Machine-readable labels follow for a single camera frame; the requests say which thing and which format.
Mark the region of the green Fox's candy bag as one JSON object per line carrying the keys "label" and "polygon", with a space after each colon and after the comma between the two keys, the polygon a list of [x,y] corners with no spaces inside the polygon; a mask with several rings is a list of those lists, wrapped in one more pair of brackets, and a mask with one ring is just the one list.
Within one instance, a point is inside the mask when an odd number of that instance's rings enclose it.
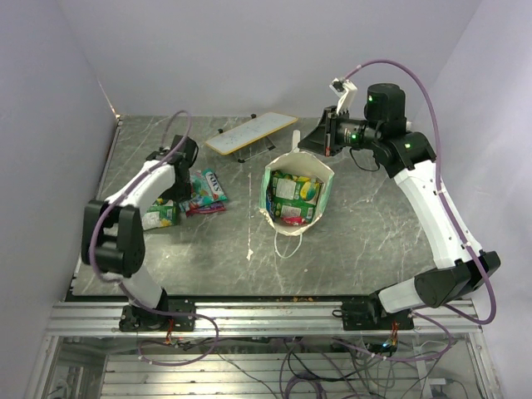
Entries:
{"label": "green Fox's candy bag", "polygon": [[157,199],[141,218],[144,231],[178,224],[180,207],[172,200]]}

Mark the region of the teal Fox's mint bag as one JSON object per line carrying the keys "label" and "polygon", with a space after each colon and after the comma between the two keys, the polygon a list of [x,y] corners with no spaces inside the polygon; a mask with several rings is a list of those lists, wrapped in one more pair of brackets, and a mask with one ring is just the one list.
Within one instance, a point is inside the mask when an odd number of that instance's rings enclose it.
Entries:
{"label": "teal Fox's mint bag", "polygon": [[191,209],[201,208],[215,202],[223,202],[228,198],[211,169],[197,170],[190,175]]}

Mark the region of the decorated paper gift bag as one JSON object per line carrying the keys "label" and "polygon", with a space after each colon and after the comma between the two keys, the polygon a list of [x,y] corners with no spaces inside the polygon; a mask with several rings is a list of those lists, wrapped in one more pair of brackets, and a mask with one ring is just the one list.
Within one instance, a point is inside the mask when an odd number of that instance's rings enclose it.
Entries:
{"label": "decorated paper gift bag", "polygon": [[[259,211],[274,230],[276,255],[289,259],[299,250],[303,234],[323,216],[333,187],[333,170],[315,155],[295,149],[264,167]],[[297,246],[281,254],[278,237],[294,237]]]}

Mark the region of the purple red candy bag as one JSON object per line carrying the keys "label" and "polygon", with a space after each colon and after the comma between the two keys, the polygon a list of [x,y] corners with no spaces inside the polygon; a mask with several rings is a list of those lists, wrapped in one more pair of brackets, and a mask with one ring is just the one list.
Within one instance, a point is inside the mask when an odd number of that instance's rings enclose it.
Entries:
{"label": "purple red candy bag", "polygon": [[215,214],[225,210],[226,208],[223,202],[214,202],[200,207],[194,207],[190,202],[180,204],[180,211],[185,213],[187,217],[195,214]]}

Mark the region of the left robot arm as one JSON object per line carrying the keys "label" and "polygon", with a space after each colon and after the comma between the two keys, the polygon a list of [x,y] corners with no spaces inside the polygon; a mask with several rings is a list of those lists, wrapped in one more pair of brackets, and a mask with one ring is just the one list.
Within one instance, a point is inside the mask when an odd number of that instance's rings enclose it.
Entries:
{"label": "left robot arm", "polygon": [[146,157],[137,175],[106,199],[93,199],[84,209],[81,261],[103,282],[117,283],[128,297],[119,329],[122,332],[190,332],[195,306],[172,300],[144,265],[142,218],[158,200],[175,204],[191,197],[190,167],[198,154],[196,142],[176,135],[171,146]]}

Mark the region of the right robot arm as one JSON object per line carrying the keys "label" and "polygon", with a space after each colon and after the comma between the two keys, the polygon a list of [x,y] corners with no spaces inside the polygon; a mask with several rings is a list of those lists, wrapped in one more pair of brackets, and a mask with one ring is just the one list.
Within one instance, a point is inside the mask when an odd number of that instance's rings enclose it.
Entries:
{"label": "right robot arm", "polygon": [[364,117],[353,119],[348,108],[357,94],[348,79],[330,85],[338,102],[323,110],[316,128],[298,148],[326,157],[341,150],[369,150],[408,199],[428,238],[435,267],[373,293],[367,321],[386,328],[396,313],[420,308],[448,307],[473,293],[500,267],[495,251],[486,251],[466,228],[441,178],[436,175],[436,152],[426,136],[413,131],[406,119],[406,94],[396,84],[368,87]]}

